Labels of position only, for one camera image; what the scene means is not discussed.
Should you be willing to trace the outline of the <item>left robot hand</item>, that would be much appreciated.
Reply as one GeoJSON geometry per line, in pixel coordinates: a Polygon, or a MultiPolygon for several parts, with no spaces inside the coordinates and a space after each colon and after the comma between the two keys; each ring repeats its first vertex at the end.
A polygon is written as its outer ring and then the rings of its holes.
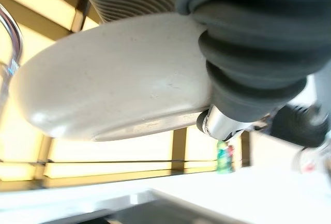
{"type": "Polygon", "coordinates": [[[92,95],[68,134],[125,139],[196,123],[230,139],[330,59],[330,0],[90,0],[75,74],[92,95]]]}

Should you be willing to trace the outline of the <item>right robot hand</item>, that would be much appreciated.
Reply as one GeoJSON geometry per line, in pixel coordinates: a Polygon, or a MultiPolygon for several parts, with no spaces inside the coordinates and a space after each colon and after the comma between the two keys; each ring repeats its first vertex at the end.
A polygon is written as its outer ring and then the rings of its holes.
{"type": "Polygon", "coordinates": [[[284,106],[273,116],[268,135],[301,147],[292,162],[294,170],[326,171],[330,159],[330,117],[320,105],[284,106]]]}

